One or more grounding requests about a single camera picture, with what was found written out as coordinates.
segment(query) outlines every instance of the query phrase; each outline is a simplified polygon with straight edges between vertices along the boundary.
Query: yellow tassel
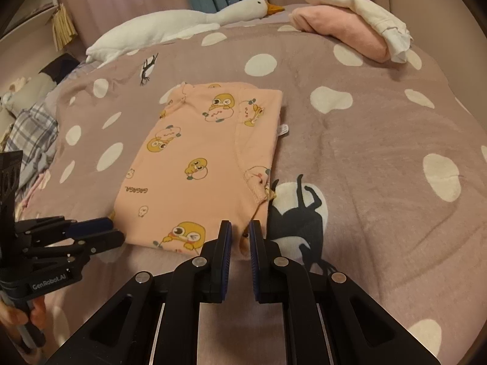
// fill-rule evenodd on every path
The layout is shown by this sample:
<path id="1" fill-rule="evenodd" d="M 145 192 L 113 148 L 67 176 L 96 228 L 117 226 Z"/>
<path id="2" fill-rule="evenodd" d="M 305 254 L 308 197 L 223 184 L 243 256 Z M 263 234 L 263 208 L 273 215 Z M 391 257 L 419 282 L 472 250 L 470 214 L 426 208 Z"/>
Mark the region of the yellow tassel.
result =
<path id="1" fill-rule="evenodd" d="M 59 6 L 57 12 L 53 15 L 53 38 L 56 50 L 60 51 L 68 45 L 77 35 L 72 20 L 69 17 L 64 4 Z"/>

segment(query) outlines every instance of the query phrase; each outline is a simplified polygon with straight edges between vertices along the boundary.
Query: goose plush toy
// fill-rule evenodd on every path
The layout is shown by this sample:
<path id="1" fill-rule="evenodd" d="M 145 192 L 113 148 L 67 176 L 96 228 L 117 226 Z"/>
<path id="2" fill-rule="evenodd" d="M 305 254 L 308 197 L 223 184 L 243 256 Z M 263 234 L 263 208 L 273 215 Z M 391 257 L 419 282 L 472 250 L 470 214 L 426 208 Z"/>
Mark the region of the goose plush toy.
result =
<path id="1" fill-rule="evenodd" d="M 242 0 L 217 13 L 187 9 L 149 13 L 122 23 L 103 34 L 86 50 L 86 61 L 101 61 L 101 67 L 133 50 L 216 30 L 230 23 L 261 19 L 283 10 L 284 7 L 269 4 L 265 0 Z"/>

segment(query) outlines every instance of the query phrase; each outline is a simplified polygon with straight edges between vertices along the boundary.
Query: beige wall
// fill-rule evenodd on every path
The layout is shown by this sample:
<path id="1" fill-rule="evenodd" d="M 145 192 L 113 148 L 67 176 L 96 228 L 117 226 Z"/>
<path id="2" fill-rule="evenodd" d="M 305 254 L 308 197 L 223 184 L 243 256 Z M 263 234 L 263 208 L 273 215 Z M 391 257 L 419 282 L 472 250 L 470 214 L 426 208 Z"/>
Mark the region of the beige wall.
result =
<path id="1" fill-rule="evenodd" d="M 437 60 L 450 87 L 487 130 L 487 38 L 462 0 L 390 0 L 415 44 Z"/>
<path id="2" fill-rule="evenodd" d="M 60 53 L 54 47 L 50 21 L 19 40 L 9 42 L 7 48 L 0 43 L 0 96 L 15 79 L 32 77 Z"/>

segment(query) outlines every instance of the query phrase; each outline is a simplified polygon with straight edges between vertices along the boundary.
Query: bedsheet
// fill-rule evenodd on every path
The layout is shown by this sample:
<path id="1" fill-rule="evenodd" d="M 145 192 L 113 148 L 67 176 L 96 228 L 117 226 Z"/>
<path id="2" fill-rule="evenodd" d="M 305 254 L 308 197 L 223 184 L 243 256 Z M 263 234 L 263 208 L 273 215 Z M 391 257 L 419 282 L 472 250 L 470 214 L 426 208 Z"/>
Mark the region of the bedsheet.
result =
<path id="1" fill-rule="evenodd" d="M 183 81 L 283 91 L 289 132 L 272 166 L 268 236 L 311 271 L 331 262 L 443 365 L 457 364 L 487 318 L 487 135 L 419 48 L 407 64 L 378 64 L 332 38 L 266 24 L 131 52 L 63 88 L 50 180 L 26 217 L 109 215 Z M 293 215 L 303 224 L 288 232 Z M 184 259 L 129 245 L 93 257 L 82 282 L 47 298 L 48 351 L 136 272 Z M 232 262 L 227 301 L 201 307 L 198 363 L 285 363 L 280 307 L 255 304 L 251 286 L 250 264 Z"/>

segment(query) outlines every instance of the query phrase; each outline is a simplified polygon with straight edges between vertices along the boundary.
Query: screw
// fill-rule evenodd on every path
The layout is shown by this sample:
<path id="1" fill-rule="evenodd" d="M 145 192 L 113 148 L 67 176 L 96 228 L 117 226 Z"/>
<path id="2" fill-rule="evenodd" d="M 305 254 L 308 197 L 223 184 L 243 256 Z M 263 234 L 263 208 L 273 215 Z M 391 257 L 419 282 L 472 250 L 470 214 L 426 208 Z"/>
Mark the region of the screw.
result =
<path id="1" fill-rule="evenodd" d="M 193 265 L 196 266 L 197 268 L 200 268 L 201 266 L 206 265 L 206 258 L 203 258 L 202 256 L 197 256 L 196 258 L 193 259 Z"/>
<path id="2" fill-rule="evenodd" d="M 150 274 L 147 272 L 140 272 L 137 273 L 137 275 L 135 276 L 135 280 L 139 284 L 146 283 L 149 281 L 149 279 L 150 279 Z"/>
<path id="3" fill-rule="evenodd" d="M 343 273 L 336 272 L 332 274 L 332 280 L 338 284 L 343 284 L 347 281 L 347 276 Z"/>
<path id="4" fill-rule="evenodd" d="M 279 256 L 274 260 L 276 266 L 287 266 L 289 265 L 289 259 Z"/>

